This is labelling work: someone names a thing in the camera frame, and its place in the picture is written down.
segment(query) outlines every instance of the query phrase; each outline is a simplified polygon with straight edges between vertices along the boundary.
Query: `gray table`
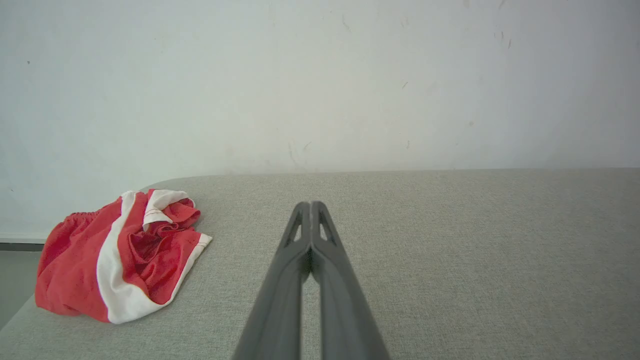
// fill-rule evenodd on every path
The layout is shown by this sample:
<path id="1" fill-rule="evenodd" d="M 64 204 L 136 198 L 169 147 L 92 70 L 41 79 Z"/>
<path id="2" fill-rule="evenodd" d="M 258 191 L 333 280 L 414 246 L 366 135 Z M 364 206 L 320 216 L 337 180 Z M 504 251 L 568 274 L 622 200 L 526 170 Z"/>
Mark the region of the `gray table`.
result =
<path id="1" fill-rule="evenodd" d="M 323 200 L 395 359 L 640 358 L 640 170 L 174 179 L 214 237 L 173 304 L 124 325 L 33 299 L 8 359 L 228 359 L 293 206 Z M 319 288 L 304 286 L 305 358 Z"/>

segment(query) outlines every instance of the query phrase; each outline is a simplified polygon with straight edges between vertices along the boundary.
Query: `red fabric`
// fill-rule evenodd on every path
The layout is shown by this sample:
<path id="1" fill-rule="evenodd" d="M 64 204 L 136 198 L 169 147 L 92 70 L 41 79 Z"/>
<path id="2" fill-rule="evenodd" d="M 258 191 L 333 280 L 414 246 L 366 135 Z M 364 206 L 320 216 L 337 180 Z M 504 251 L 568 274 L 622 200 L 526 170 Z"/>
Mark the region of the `red fabric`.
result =
<path id="1" fill-rule="evenodd" d="M 162 209 L 172 224 L 152 222 L 144 231 L 145 208 L 152 194 L 153 190 L 135 194 L 131 212 L 117 236 L 117 251 L 122 279 L 139 287 L 156 304 L 165 304 L 200 241 L 201 234 L 192 227 L 200 211 L 190 199 L 174 202 Z M 71 214 L 51 231 L 38 265 L 38 307 L 109 322 L 99 290 L 97 260 L 112 224 L 120 218 L 121 208 L 122 197 L 94 213 Z"/>

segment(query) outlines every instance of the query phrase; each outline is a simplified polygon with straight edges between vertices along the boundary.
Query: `white trim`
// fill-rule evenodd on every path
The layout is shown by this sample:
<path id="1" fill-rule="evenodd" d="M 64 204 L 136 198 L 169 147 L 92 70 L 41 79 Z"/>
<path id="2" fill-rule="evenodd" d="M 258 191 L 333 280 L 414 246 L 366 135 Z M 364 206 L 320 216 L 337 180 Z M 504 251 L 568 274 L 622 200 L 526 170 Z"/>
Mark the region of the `white trim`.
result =
<path id="1" fill-rule="evenodd" d="M 118 217 L 107 235 L 100 252 L 98 254 L 98 262 L 96 267 L 96 276 L 98 280 L 98 290 L 105 306 L 107 307 L 107 318 L 111 323 L 124 323 L 131 320 L 141 318 L 161 309 L 173 301 L 175 294 L 178 292 L 182 281 L 191 270 L 193 263 L 196 261 L 200 253 L 211 241 L 211 237 L 205 234 L 200 235 L 198 245 L 187 258 L 182 273 L 173 289 L 171 298 L 165 304 L 156 304 L 142 291 L 141 288 L 129 284 L 122 279 L 122 259 L 118 251 L 118 236 L 122 232 L 129 213 L 133 208 L 136 200 L 136 192 L 125 192 L 122 194 L 122 207 L 120 217 Z"/>
<path id="2" fill-rule="evenodd" d="M 48 237 L 45 233 L 0 233 L 0 243 L 44 244 Z"/>
<path id="3" fill-rule="evenodd" d="M 195 263 L 196 259 L 198 258 L 198 256 L 200 256 L 200 254 L 202 253 L 204 248 L 206 248 L 207 245 L 209 244 L 209 242 L 211 242 L 211 239 L 213 239 L 213 238 L 211 236 L 209 236 L 209 235 L 200 234 L 200 240 L 198 241 L 198 245 L 196 245 L 193 248 L 193 250 L 191 251 L 191 254 L 187 258 L 187 262 L 184 264 L 184 268 L 182 269 L 182 273 L 180 274 L 180 277 L 178 278 L 178 282 L 175 283 L 175 288 L 173 289 L 173 292 L 171 293 L 171 298 L 169 299 L 168 302 L 166 302 L 165 305 L 168 305 L 171 301 L 173 301 L 173 298 L 175 297 L 175 294 L 180 289 L 180 285 L 182 285 L 182 281 L 184 280 L 184 278 L 187 276 L 187 274 L 191 270 L 191 267 L 193 266 L 193 263 Z"/>
<path id="4" fill-rule="evenodd" d="M 178 202 L 182 199 L 187 199 L 189 195 L 186 192 L 175 192 L 173 190 L 154 190 L 147 202 L 147 208 L 145 209 L 145 218 L 142 221 L 142 229 L 147 231 L 149 224 L 157 221 L 165 221 L 169 224 L 173 224 L 171 218 L 166 216 L 162 210 L 164 210 L 170 204 Z"/>

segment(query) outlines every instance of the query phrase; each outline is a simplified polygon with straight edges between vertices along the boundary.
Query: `baseboard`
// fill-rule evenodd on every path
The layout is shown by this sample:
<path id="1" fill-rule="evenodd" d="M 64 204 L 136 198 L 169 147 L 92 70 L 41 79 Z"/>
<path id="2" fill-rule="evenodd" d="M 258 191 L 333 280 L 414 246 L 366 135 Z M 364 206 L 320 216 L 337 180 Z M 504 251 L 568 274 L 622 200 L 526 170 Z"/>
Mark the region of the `baseboard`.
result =
<path id="1" fill-rule="evenodd" d="M 0 233 L 0 243 L 44 244 L 49 234 Z"/>
<path id="2" fill-rule="evenodd" d="M 42 251 L 44 244 L 0 243 L 0 251 Z"/>

